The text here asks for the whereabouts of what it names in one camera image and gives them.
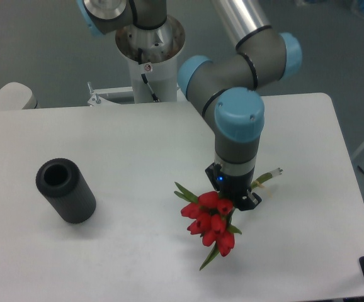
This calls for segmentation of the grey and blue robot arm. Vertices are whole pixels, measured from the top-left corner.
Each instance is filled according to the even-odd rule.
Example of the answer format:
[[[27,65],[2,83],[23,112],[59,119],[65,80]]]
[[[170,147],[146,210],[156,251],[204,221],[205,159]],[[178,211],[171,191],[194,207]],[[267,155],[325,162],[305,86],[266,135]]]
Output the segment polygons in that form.
[[[168,14],[166,1],[77,5],[92,34],[115,34],[117,49],[128,62],[134,101],[171,102],[183,93],[215,135],[214,162],[205,171],[213,188],[241,211],[257,207],[261,199],[251,182],[264,102],[256,91],[299,70],[298,40],[276,32],[258,1],[214,1],[234,56],[215,63],[196,55],[177,66],[185,31]]]

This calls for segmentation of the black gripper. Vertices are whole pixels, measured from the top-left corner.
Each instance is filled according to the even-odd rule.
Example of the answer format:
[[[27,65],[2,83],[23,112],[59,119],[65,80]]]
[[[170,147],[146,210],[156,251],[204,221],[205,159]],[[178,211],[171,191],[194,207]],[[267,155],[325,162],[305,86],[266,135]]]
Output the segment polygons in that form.
[[[220,164],[210,164],[205,173],[213,188],[221,194],[222,198],[232,201],[239,210],[253,210],[262,199],[252,192],[251,181],[254,169],[239,176],[233,176],[222,172]]]

